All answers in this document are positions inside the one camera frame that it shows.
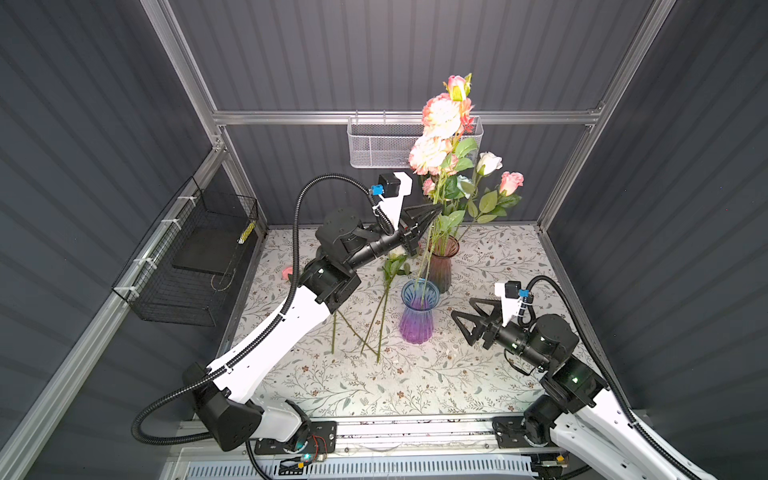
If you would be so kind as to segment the red pink glass vase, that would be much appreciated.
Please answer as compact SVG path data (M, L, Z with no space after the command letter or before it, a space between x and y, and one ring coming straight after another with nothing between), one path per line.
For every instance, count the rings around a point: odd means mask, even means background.
M452 259L459 253L460 245L454 236L440 239L434 247L427 279L432 282L440 294L445 294L452 282Z

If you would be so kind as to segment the white rose stem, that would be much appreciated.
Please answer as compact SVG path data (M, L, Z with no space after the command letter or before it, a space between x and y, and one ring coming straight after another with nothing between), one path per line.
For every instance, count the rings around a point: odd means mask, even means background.
M480 153L477 159L477 163L472 171L471 178L469 180L462 180L459 183L465 195L465 213L472 220L476 220L479 216L479 208L475 205L475 201L479 192L480 181L496 172L501 167L501 157L492 152Z

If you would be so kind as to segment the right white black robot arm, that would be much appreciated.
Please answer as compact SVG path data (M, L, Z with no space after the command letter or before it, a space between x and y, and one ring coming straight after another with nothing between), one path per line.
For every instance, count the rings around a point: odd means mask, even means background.
M540 374L544 393L517 423L496 419L500 436L516 434L535 447L560 447L607 479L708 479L710 473L672 447L620 399L606 379L573 354L579 343L569 323L556 314L532 326L513 321L522 299L473 298L471 311L451 317L469 345L502 348Z

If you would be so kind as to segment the pink rose large leaves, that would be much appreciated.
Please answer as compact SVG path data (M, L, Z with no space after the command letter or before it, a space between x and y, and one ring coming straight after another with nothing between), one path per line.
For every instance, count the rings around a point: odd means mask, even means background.
M285 268L285 269L282 271L282 274L281 274L281 275L282 275L282 280L284 280L284 281L288 281L288 282L290 283L290 282L291 282L291 280L293 279L293 267L289 266L289 267ZM373 349L373 348L372 348L372 347L371 347L371 346L368 344L367 340L363 339L363 337L362 337L362 336L360 336L360 335L359 335L359 334L358 334L358 333L357 333L357 332L356 332L356 331L355 331L355 330L352 328L351 324L350 324L350 323L349 323L349 321L346 319L346 317L345 317L343 314L341 314L340 312L338 312L338 311L337 311L336 313L334 313L334 321L333 321L333 325L334 325L334 332L335 332L335 328L336 328L336 327L335 327L335 325L336 325L336 321L337 321L337 316L338 316L339 314L341 315L341 318L344 320L344 322L345 322L345 323L347 324L347 326L349 327L350 331L351 331L351 332L352 332L352 333L355 335L355 337L357 337L359 340L361 340L361 341L362 341L362 344L363 344L363 347L362 347L362 351L364 351L364 350L365 350L365 348L367 347L369 350L371 350L371 352L375 353L374 349ZM333 353L333 352L335 351L335 350L334 350L334 349L335 349L335 339L333 339L333 338L332 338L332 342L331 342L331 343L332 343L331 352Z

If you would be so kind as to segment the blue purple glass vase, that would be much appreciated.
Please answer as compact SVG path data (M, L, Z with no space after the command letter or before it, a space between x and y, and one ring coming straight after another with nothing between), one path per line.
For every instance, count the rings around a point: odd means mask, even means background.
M434 332L434 310L440 301L436 285L427 279L409 280L401 291L404 311L399 323L402 338L415 345L424 344Z

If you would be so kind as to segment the pale pink flower spray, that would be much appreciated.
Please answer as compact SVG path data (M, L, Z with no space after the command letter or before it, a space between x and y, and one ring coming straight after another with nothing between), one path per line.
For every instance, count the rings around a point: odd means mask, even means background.
M473 161L470 155L477 150L477 141L471 137L475 128L471 116L472 75L452 75L444 83L444 88L444 92L429 99L423 107L423 134L409 156L409 167L419 177L422 193L431 204L439 204L440 181L471 169ZM455 235L442 232L441 216L430 226L432 230L426 241L419 269L419 275L425 279L436 243Z

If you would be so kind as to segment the light pink rose stem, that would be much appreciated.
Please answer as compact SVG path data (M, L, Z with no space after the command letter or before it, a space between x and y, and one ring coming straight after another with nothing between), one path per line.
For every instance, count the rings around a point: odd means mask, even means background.
M473 220L479 224L486 224L505 217L522 200L518 191L523 184L522 173L504 172L499 185L495 189L487 189L476 202Z

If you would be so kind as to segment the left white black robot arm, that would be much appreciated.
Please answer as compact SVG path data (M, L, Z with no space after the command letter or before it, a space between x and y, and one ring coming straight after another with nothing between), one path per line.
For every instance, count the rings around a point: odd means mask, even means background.
M291 451L304 448L311 429L307 414L290 400L254 400L257 387L304 335L352 295L361 283L360 267L398 247L416 254L439 210L428 204L405 208L391 235L377 226L364 226L349 208L331 213L316 231L316 256L302 271L287 313L274 311L207 368L194 365L185 372L185 380L193 382L205 372L224 370L193 392L197 416L223 451L252 438L274 440Z

